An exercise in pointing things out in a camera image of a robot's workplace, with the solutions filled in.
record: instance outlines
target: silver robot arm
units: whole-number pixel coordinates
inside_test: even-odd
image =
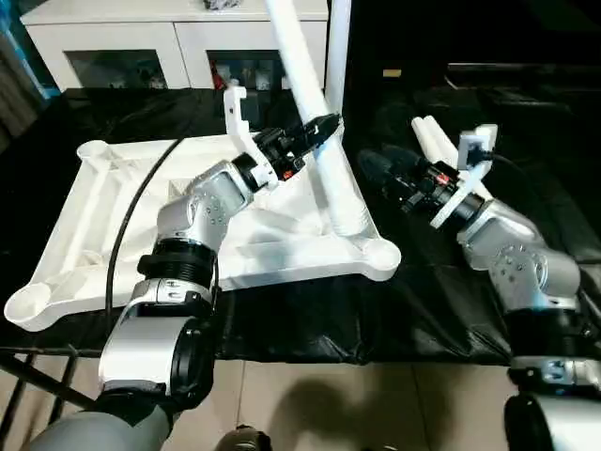
[[[339,124],[338,115],[328,115],[291,130],[265,130],[249,153],[215,164],[161,209],[153,252],[138,264],[146,279],[134,287],[102,351],[94,408],[56,423],[30,449],[161,449],[180,413],[212,388],[217,290],[211,281],[230,219],[274,175],[285,181],[298,173],[302,158]],[[257,151],[259,163],[251,156]]]
[[[403,211],[440,211],[457,193],[458,173],[411,151],[360,155],[363,173]],[[497,199],[469,194],[453,210],[457,241],[476,271],[487,271],[503,308],[519,389],[505,406],[512,451],[592,451],[601,443],[599,333],[578,301],[580,274],[550,249],[532,221]]]

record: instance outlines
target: white tube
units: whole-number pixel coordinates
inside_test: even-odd
[[[457,159],[459,158],[457,148],[453,145],[447,134],[444,132],[444,130],[440,127],[438,122],[433,117],[424,117],[424,124],[430,132],[430,136],[432,136],[432,138],[436,142],[436,145],[439,147],[440,155],[442,155],[442,160],[456,169]]]
[[[266,5],[302,122],[328,114],[330,110],[321,92],[292,0],[266,0]],[[362,233],[369,224],[369,212],[355,192],[339,137],[330,138],[314,152],[314,156],[334,232],[341,236]]]
[[[348,32],[352,0],[332,0],[326,99],[332,111],[342,114],[347,79]]]
[[[422,152],[429,162],[436,163],[441,160],[445,161],[444,155],[442,155],[442,152],[437,146],[436,141],[430,134],[430,131],[426,127],[425,122],[421,117],[415,117],[413,120],[411,120],[411,128],[415,132],[417,140],[420,143],[420,147],[422,148]]]
[[[440,155],[442,155],[442,160],[456,169],[459,152],[449,139],[449,136],[447,136],[447,134],[432,116],[424,117],[424,123],[430,133],[430,136],[434,138],[434,141],[439,148]],[[459,171],[459,177],[462,180],[466,180],[468,177],[468,171]],[[484,200],[492,199],[492,194],[481,181],[476,183],[473,191],[481,196]]]

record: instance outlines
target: white cabinet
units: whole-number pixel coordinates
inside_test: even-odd
[[[323,86],[326,0],[295,0]],[[22,21],[61,90],[280,86],[284,69],[263,0],[208,11],[202,0],[48,0]]]

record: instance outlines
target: cabinet door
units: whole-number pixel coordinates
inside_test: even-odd
[[[321,86],[326,67],[327,22],[301,22]],[[269,22],[176,23],[192,87],[219,88],[236,78],[242,86],[282,86],[284,69]]]
[[[172,23],[28,25],[61,91],[70,87],[190,87]]]

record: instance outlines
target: black table cover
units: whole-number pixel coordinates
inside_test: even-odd
[[[486,185],[577,260],[582,300],[598,319],[599,101],[598,92],[550,88],[356,93],[347,102],[345,149],[354,165],[364,147],[418,148],[409,125],[414,116],[432,114],[454,141],[478,124],[499,124],[497,151],[523,172],[496,163]],[[256,128],[298,120],[287,93],[260,93],[246,109]],[[125,143],[223,132],[217,91],[64,93],[0,155],[2,302],[36,267],[77,174],[78,146],[92,139]],[[467,267],[453,230],[435,231],[424,218],[403,215],[358,181],[381,235],[403,253],[395,276],[384,283],[348,275],[226,292],[218,306],[219,358],[506,364],[510,350],[499,302],[486,274]],[[65,317],[37,334],[2,317],[0,331],[6,352],[98,356],[105,339],[101,312]]]

